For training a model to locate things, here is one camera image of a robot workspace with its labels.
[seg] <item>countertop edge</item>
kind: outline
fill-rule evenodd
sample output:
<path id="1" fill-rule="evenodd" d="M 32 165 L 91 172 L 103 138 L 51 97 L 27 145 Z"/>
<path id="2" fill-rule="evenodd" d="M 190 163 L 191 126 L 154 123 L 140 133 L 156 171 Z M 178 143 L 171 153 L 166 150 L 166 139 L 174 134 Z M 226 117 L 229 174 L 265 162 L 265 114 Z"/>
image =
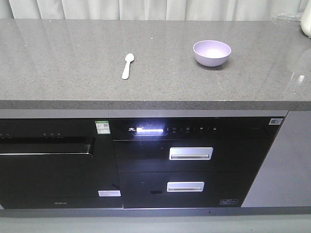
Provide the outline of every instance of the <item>countertop edge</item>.
<path id="1" fill-rule="evenodd" d="M 311 111 L 311 101 L 0 100 L 0 109 Z"/>

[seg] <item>white plastic spoon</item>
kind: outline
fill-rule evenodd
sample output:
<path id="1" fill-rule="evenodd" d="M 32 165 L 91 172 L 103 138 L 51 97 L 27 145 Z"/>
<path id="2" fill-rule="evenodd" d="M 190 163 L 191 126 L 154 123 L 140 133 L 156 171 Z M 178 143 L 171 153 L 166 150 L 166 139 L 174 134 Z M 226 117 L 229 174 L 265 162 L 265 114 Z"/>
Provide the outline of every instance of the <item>white plastic spoon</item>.
<path id="1" fill-rule="evenodd" d="M 132 61 L 134 61 L 134 55 L 129 53 L 126 57 L 125 57 L 125 61 L 126 61 L 126 64 L 125 64 L 125 68 L 124 68 L 124 71 L 123 71 L 123 74 L 122 74 L 122 78 L 123 79 L 128 79 L 128 75 L 130 73 L 130 63 Z"/>

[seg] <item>lavender bowl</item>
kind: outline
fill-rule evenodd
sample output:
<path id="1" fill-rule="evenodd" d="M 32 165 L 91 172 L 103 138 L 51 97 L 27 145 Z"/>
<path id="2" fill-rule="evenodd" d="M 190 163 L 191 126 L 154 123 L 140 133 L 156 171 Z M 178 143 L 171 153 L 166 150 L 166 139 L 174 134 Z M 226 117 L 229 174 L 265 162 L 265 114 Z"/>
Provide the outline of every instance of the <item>lavender bowl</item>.
<path id="1" fill-rule="evenodd" d="M 217 40 L 203 40 L 193 45 L 194 58 L 206 67 L 223 64 L 231 53 L 229 45 Z"/>

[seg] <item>curtain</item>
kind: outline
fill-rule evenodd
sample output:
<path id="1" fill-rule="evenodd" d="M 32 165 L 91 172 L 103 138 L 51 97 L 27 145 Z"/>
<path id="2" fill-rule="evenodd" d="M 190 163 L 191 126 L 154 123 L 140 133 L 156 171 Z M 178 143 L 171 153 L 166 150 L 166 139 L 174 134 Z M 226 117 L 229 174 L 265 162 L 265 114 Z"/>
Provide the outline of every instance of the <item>curtain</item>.
<path id="1" fill-rule="evenodd" d="M 0 0 L 0 18 L 299 19 L 308 0 Z"/>

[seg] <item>control panel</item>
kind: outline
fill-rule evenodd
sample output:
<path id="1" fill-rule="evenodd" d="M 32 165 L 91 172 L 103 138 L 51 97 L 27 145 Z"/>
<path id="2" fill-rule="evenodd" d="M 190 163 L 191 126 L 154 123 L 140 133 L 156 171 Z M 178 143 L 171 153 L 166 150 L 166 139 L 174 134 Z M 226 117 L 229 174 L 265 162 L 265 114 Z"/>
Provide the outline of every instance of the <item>control panel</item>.
<path id="1" fill-rule="evenodd" d="M 110 120 L 114 140 L 200 138 L 267 138 L 278 125 L 271 117 L 116 118 Z"/>

